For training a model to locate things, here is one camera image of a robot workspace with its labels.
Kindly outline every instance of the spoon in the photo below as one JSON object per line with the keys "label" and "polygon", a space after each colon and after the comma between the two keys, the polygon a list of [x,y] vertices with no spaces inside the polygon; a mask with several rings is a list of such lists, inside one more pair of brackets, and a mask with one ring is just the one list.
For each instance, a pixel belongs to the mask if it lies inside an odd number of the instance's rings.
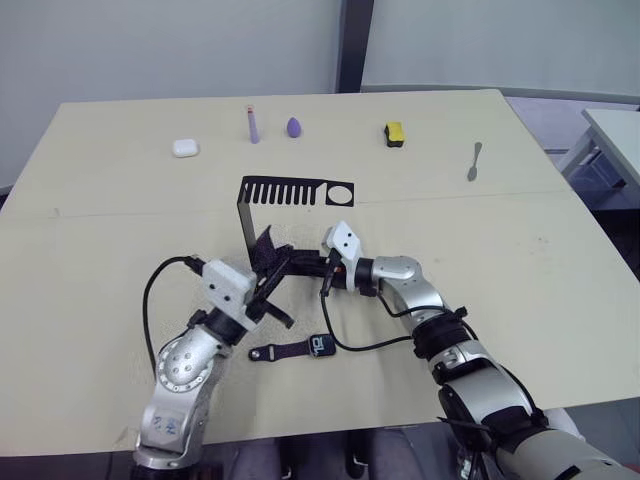
{"label": "spoon", "polygon": [[475,148],[476,151],[475,155],[473,156],[473,165],[471,165],[469,173],[467,173],[467,180],[469,180],[470,182],[473,182],[478,176],[478,168],[476,167],[476,163],[478,163],[478,155],[480,155],[480,150],[482,150],[482,143],[476,142]]}

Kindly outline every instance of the beige table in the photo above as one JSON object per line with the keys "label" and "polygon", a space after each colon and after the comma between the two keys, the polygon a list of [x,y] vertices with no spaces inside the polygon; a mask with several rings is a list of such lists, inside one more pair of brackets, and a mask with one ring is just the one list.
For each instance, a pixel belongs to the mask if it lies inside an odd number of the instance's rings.
{"label": "beige table", "polygon": [[[249,143],[253,103],[262,142]],[[304,134],[284,126],[295,115]],[[384,146],[403,122],[402,149]],[[171,143],[196,138],[197,157]],[[469,183],[474,142],[483,142]],[[0,214],[0,454],[130,449],[152,390],[140,304],[165,258],[245,258],[243,175],[354,181],[356,206],[257,208],[299,248],[345,219],[365,255],[411,255],[542,407],[640,394],[640,288],[604,233],[496,91],[181,99],[60,107]],[[319,283],[287,279],[236,349],[205,439],[220,442],[433,421],[437,388],[409,344],[252,364],[255,345],[325,331]],[[150,301],[156,346],[205,304],[172,267]],[[329,300],[339,334],[404,334],[373,299]]]}

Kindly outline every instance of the table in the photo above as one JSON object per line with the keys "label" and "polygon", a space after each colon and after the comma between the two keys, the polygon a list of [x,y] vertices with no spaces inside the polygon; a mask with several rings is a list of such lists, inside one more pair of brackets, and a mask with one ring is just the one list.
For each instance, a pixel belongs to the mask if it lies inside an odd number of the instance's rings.
{"label": "table", "polygon": [[[262,141],[248,141],[255,105]],[[303,127],[286,137],[290,116]],[[402,121],[403,148],[385,146]],[[176,159],[173,140],[201,153]],[[474,143],[483,149],[468,182]],[[640,394],[640,287],[498,91],[201,98],[60,106],[0,214],[0,454],[123,450],[152,391],[140,308],[165,258],[246,259],[235,201],[243,175],[355,182],[354,208],[256,208],[256,227],[317,248],[344,219],[364,253],[410,255],[543,407]],[[236,348],[206,442],[399,425],[441,414],[409,344],[250,363],[248,349],[325,331],[320,284],[287,279]],[[171,267],[150,299],[154,344],[206,305]],[[404,334],[375,299],[337,292],[338,334]]]}
{"label": "table", "polygon": [[597,146],[624,179],[630,192],[625,197],[640,208],[640,112],[587,108],[589,128],[562,157],[558,169],[569,178]]}

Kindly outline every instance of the pink pen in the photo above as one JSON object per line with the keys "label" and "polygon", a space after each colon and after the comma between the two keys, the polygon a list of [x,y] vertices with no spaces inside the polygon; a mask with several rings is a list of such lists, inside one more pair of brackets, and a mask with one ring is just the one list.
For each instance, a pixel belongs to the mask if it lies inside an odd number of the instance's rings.
{"label": "pink pen", "polygon": [[258,143],[260,141],[260,135],[258,135],[258,128],[256,127],[256,117],[253,113],[253,106],[247,107],[247,116],[249,117],[249,138],[251,143]]}

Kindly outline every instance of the watch face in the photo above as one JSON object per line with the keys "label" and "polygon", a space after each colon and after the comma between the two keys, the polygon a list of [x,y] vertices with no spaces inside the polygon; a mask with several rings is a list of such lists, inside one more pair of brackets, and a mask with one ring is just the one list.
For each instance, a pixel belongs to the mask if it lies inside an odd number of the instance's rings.
{"label": "watch face", "polygon": [[309,353],[314,357],[328,357],[335,355],[336,344],[333,343],[331,335],[311,335],[309,337]]}

